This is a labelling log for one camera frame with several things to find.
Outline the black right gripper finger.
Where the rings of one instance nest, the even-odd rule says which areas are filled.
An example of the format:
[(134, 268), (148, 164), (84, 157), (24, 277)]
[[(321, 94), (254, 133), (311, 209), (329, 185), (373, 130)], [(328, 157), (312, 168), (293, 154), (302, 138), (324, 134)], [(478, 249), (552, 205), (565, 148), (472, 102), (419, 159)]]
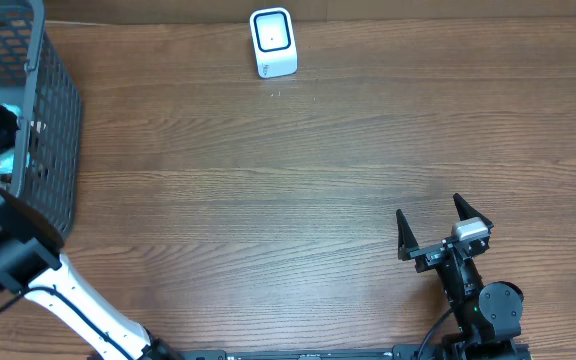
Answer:
[(411, 253), (419, 249), (419, 245), (401, 209), (396, 211), (396, 220), (398, 226), (398, 259), (408, 261), (411, 259)]
[(453, 201), (458, 212), (458, 216), (461, 221), (479, 218), (489, 230), (494, 227), (494, 223), (490, 221), (486, 216), (472, 207), (459, 193), (453, 195)]

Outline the teal tissue packet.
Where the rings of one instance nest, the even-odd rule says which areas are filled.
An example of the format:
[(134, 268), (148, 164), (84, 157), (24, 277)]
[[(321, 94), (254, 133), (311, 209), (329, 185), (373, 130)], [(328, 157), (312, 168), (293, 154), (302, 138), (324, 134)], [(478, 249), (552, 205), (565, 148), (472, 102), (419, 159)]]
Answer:
[[(8, 105), (2, 104), (7, 110), (11, 111), (15, 114), (18, 118), (21, 116), (22, 111), (18, 106), (15, 105)], [(31, 121), (31, 127), (37, 128), (38, 132), (41, 133), (43, 130), (46, 129), (46, 124), (42, 122)], [(14, 150), (7, 150), (2, 155), (0, 155), (0, 175), (11, 175), (13, 172), (13, 165), (14, 165)], [(26, 159), (26, 167), (30, 166), (30, 159), (31, 156), (28, 154)]]

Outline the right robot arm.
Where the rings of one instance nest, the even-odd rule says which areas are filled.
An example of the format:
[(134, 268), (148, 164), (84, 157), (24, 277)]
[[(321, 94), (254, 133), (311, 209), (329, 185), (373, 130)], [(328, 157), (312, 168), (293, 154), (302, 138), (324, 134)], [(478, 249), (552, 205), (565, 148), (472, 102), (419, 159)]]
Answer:
[(484, 284), (474, 258), (489, 249), (492, 221), (460, 194), (453, 195), (459, 221), (440, 243), (422, 248), (402, 210), (396, 211), (398, 258), (414, 261), (419, 273), (434, 270), (448, 310), (419, 345), (395, 345), (394, 359), (529, 359), (518, 344), (524, 295), (513, 283)]

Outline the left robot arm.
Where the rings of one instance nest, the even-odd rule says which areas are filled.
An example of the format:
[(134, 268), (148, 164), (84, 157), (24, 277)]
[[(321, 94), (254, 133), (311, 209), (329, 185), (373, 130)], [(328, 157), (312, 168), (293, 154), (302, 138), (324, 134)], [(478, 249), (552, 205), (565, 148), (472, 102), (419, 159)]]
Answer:
[(39, 212), (0, 188), (0, 292), (59, 318), (102, 359), (177, 359), (179, 353), (106, 301), (63, 253), (61, 233)]

